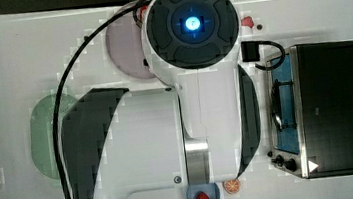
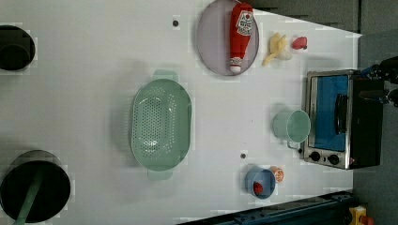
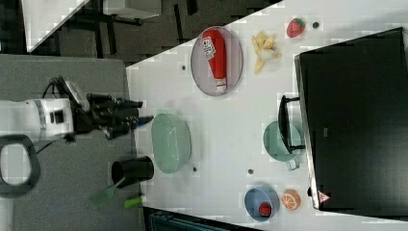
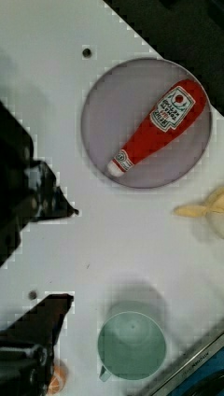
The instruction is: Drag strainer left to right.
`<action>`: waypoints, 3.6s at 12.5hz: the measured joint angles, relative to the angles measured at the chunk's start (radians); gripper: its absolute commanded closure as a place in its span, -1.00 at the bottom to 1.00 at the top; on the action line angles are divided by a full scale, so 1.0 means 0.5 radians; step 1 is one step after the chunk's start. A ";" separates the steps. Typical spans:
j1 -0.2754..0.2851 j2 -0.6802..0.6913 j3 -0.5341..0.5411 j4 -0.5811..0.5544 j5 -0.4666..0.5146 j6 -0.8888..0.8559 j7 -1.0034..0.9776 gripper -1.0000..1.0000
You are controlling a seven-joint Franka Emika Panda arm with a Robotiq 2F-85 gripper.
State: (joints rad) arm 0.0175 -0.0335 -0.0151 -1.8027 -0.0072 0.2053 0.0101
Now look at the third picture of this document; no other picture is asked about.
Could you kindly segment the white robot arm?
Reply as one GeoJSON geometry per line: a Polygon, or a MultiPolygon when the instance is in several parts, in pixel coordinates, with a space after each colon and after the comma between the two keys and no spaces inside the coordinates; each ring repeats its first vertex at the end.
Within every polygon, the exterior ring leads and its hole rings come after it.
{"type": "Polygon", "coordinates": [[[40,178],[36,144],[42,141],[74,141],[77,135],[102,131],[109,140],[127,134],[153,120],[141,116],[142,103],[89,93],[86,103],[76,99],[28,99],[1,102],[1,149],[19,145],[27,153],[29,174],[20,183],[1,178],[1,195],[17,198],[30,192],[40,178]]]}

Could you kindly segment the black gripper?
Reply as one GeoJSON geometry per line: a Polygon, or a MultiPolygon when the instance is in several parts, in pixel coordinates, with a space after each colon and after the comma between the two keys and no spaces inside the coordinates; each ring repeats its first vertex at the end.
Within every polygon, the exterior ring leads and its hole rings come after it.
{"type": "Polygon", "coordinates": [[[153,115],[139,117],[142,101],[112,98],[110,95],[87,95],[89,108],[73,104],[74,134],[83,135],[100,130],[108,140],[128,134],[131,130],[146,125],[153,115]]]}

